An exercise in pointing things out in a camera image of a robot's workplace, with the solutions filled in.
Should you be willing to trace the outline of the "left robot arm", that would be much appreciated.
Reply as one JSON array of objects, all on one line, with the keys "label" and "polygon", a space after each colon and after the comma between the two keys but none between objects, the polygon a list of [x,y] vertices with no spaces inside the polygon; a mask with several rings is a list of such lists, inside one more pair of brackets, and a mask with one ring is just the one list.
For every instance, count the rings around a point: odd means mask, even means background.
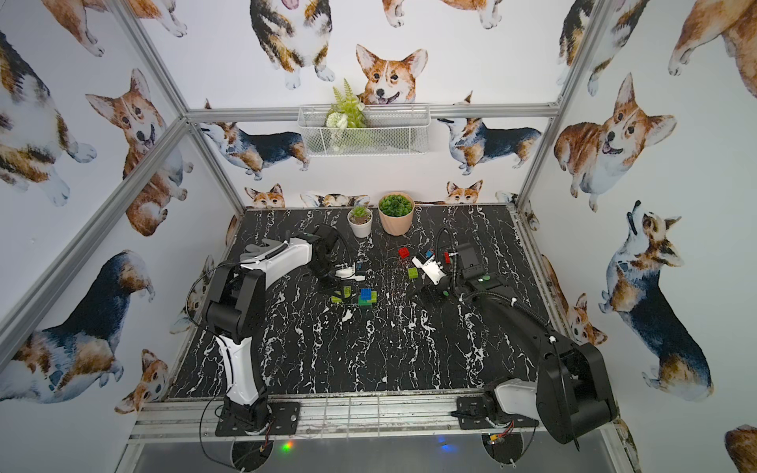
[{"label": "left robot arm", "polygon": [[226,376],[226,393],[217,434],[263,433],[274,425],[261,362],[254,341],[266,320],[266,291],[301,267],[308,268],[323,289],[335,289],[353,271],[351,255],[337,261],[335,248],[349,250],[346,238],[329,225],[315,225],[284,240],[265,238],[250,244],[237,259],[213,271],[200,310],[203,328],[214,336]]}]

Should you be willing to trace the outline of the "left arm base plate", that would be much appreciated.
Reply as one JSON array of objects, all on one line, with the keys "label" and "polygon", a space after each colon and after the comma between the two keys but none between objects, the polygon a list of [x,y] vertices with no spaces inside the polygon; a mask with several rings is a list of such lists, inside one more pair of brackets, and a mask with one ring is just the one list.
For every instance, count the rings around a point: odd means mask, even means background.
[{"label": "left arm base plate", "polygon": [[302,404],[258,399],[247,406],[224,400],[216,427],[217,437],[291,436],[299,425]]}]

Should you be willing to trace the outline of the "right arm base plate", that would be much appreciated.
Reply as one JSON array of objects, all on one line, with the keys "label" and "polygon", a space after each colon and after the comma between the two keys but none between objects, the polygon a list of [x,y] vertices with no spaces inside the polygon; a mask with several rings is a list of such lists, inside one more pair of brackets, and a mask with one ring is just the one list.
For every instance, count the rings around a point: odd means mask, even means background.
[{"label": "right arm base plate", "polygon": [[538,421],[528,417],[507,414],[499,404],[488,394],[477,396],[461,396],[455,400],[455,410],[451,417],[459,421],[462,430],[500,429],[508,427],[533,428],[538,427]]}]

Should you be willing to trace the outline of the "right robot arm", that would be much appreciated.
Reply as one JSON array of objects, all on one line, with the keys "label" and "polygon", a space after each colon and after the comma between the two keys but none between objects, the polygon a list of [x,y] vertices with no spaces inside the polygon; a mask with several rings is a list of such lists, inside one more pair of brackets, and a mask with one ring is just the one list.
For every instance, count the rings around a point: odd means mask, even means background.
[{"label": "right robot arm", "polygon": [[443,258],[433,252],[412,258],[414,268],[429,280],[422,300],[453,300],[471,307],[485,320],[502,322],[535,366],[534,380],[509,374],[467,397],[451,415],[461,429],[476,424],[512,428],[516,420],[544,427],[561,443],[579,438],[615,421],[618,406],[599,349],[579,344],[524,303],[507,280],[490,273],[476,248],[463,244]]}]

